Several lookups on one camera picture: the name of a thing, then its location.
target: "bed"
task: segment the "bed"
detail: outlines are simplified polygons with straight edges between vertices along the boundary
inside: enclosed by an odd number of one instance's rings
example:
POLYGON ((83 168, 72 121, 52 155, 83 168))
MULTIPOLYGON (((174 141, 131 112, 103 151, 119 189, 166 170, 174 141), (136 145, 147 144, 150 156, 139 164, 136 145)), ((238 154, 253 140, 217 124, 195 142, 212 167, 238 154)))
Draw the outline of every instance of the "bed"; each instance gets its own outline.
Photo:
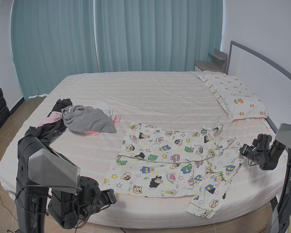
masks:
MULTIPOLYGON (((232 68, 230 64, 229 70, 235 74, 232 68)), ((109 164, 116 159, 124 134, 133 121, 185 132, 195 132, 204 124, 224 124, 220 132, 222 137, 239 137, 242 143, 247 144, 251 144, 259 133, 272 132, 268 123, 259 118, 230 123, 227 113, 198 78, 199 74, 114 72, 66 77, 24 122, 7 148, 0 162, 3 188, 14 199, 17 142, 29 126, 37 126, 48 115, 59 98, 70 98, 74 105, 92 107, 104 101, 121 118, 115 124, 115 134, 89 136, 66 129, 61 136, 54 137, 50 145, 77 164, 81 175, 92 177, 100 184, 109 164)), ((247 162, 243 163, 227 192, 228 202, 211 219, 186 212, 190 196, 146 198, 116 194, 118 202, 91 216, 89 222, 125 228, 173 228, 227 221, 258 209, 278 194, 283 186, 285 168, 284 156, 273 171, 262 172, 258 166, 249 167, 247 162)))

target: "gray garment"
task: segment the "gray garment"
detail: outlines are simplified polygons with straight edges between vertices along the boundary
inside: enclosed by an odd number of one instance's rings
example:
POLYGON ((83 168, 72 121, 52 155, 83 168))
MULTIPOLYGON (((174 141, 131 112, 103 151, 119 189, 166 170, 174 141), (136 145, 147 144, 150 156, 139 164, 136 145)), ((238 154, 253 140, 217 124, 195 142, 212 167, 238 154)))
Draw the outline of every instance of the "gray garment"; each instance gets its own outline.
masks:
POLYGON ((65 126, 72 131, 96 130, 98 132, 116 133, 113 120, 99 108, 94 109, 91 106, 83 107, 82 105, 68 106, 62 109, 62 118, 65 126))

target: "floor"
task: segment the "floor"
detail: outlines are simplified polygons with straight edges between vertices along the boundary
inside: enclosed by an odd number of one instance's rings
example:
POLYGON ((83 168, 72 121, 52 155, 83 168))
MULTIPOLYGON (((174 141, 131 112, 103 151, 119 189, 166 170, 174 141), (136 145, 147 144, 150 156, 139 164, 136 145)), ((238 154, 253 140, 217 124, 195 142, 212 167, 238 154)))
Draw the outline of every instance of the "floor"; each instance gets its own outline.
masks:
MULTIPOLYGON (((15 113, 8 118, 0 128, 0 159, 2 159, 6 148, 23 125, 24 121, 32 114, 45 97, 36 97, 26 100, 15 113)), ((3 205, 6 206, 17 219, 16 207, 2 186, 0 185, 0 195, 3 205)), ((241 217, 198 227, 171 228, 171 229, 126 229, 118 227, 108 227, 98 224, 87 223, 78 233, 259 233, 263 232, 272 217, 271 204, 268 202, 261 208, 243 215, 241 217)), ((0 204, 0 232, 18 229, 17 221, 11 216, 9 211, 0 204)), ((62 229, 51 216, 45 219, 46 233, 74 232, 74 230, 62 229)))

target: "cartoon print shirt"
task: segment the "cartoon print shirt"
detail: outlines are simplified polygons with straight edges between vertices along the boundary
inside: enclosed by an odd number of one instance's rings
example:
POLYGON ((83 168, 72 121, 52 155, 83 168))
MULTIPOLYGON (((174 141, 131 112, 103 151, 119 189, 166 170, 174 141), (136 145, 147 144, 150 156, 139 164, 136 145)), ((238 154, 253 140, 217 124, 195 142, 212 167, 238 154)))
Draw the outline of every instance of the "cartoon print shirt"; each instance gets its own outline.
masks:
POLYGON ((187 211, 211 218, 243 162, 239 139, 217 136, 222 127, 188 133, 133 122, 103 185, 141 197, 194 195, 187 211))

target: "curtain fold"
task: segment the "curtain fold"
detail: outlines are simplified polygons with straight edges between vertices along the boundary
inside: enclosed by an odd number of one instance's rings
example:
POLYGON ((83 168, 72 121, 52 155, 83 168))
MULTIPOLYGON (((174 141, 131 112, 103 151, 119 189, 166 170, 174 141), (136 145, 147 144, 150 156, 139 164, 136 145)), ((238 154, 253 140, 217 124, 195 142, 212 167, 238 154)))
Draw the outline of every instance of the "curtain fold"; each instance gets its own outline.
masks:
POLYGON ((14 0, 11 44, 24 98, 98 72, 92 0, 14 0))
POLYGON ((220 49, 223 0, 96 0, 100 72, 191 71, 220 49))

